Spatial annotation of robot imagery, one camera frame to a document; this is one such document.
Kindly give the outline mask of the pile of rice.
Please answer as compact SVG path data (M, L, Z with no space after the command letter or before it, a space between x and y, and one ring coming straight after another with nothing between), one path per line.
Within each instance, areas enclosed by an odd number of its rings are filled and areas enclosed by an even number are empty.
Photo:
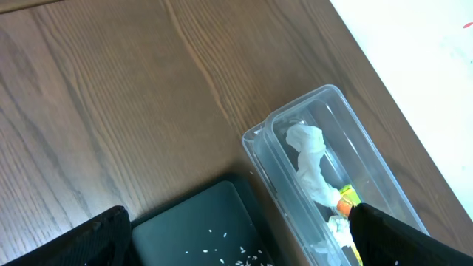
M183 248L177 265L185 266L274 266L276 261L252 234L246 236L208 229Z

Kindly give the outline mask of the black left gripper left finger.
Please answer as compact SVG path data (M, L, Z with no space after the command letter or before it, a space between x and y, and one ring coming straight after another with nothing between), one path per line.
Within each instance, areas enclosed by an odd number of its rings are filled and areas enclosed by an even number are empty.
M131 232L127 210L116 205L6 266L122 265Z

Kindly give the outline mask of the white tissue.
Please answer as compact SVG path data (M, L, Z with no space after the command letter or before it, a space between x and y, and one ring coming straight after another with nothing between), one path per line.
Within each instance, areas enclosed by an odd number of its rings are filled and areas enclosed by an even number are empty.
M298 153L296 179L309 198L334 212L327 226L338 246L352 247L350 222L337 210L342 199L339 190L329 184L321 172L321 159L326 152L322 130L316 126L297 123L287 131L286 142Z

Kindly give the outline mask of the yellow snack wrapper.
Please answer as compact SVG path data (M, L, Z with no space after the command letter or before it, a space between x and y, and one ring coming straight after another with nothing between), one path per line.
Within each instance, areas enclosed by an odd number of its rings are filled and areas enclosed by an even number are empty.
M352 207L361 203L359 196L351 185L346 185L339 190L341 199L336 206L336 215L329 218L329 228L332 232L338 245L343 247L350 247L358 261L359 265L363 265L361 256L355 247L353 238L350 233L350 223L348 216Z

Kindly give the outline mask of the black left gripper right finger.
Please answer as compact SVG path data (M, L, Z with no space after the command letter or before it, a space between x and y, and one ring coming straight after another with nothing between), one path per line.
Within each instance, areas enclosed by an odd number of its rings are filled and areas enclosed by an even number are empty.
M364 265L472 266L471 256L366 203L351 208L348 219Z

